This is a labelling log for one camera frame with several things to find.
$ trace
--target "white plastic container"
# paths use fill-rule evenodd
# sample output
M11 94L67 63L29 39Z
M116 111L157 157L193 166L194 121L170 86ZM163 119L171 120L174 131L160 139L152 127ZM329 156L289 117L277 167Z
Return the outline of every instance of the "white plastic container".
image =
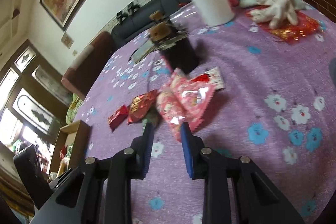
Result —
M228 0L192 0L198 8L201 17L208 26L218 26L233 19L233 13Z

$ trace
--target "metal screw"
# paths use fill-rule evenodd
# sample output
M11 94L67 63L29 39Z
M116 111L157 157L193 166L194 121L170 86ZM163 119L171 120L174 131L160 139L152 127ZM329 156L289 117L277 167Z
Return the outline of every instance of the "metal screw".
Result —
M250 162L250 158L248 156L241 156L240 161L244 164L248 164Z
M133 150L133 148L126 148L125 150L124 150L124 154L125 155L130 155L130 154L133 154L133 152L134 152L134 150Z
M95 162L95 158L94 157L88 157L88 158L86 158L86 160L85 160L85 163L86 164L92 164L92 163L94 163Z
M208 154L211 153L211 149L209 147L204 147L204 148L201 149L201 152L202 152L202 154L208 155Z

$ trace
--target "purple tablecloth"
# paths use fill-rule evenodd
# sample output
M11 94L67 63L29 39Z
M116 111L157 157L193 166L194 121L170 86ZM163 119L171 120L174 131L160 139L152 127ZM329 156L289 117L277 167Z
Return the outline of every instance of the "purple tablecloth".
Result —
M307 8L325 31L293 46L253 24L244 10L236 9L235 19L219 27L205 26L192 4L171 18L188 28L202 58L190 76L218 66L226 84L196 135L227 156L250 156L312 223L336 189L336 96L328 72L336 26ZM78 110L75 120L92 126L87 156L112 157L142 134L141 123L126 122L112 133L107 117L168 80L157 52L138 65L128 62L144 41L142 33L113 54ZM189 179L182 145L162 122L146 179L132 181L133 222L200 224L203 188L203 181Z

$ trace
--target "cardboard box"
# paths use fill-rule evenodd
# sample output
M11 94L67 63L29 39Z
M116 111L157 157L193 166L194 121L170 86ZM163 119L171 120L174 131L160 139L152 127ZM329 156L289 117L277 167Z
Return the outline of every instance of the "cardboard box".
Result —
M79 165L80 160L84 157L90 130L90 126L81 120L73 122L59 130L54 152L51 157L49 174L51 172L58 172L61 162L59 154L65 145L68 146L73 143L68 167L76 167Z

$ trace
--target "brown cork lid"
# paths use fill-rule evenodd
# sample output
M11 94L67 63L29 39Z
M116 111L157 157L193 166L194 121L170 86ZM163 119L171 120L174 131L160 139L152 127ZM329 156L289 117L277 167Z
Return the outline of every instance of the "brown cork lid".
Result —
M152 13L149 18L151 19L151 21L156 21L159 22L160 20L163 19L163 14L161 13L161 11L156 11L154 13Z
M150 28L152 41L160 41L171 34L171 29L166 22L161 22Z

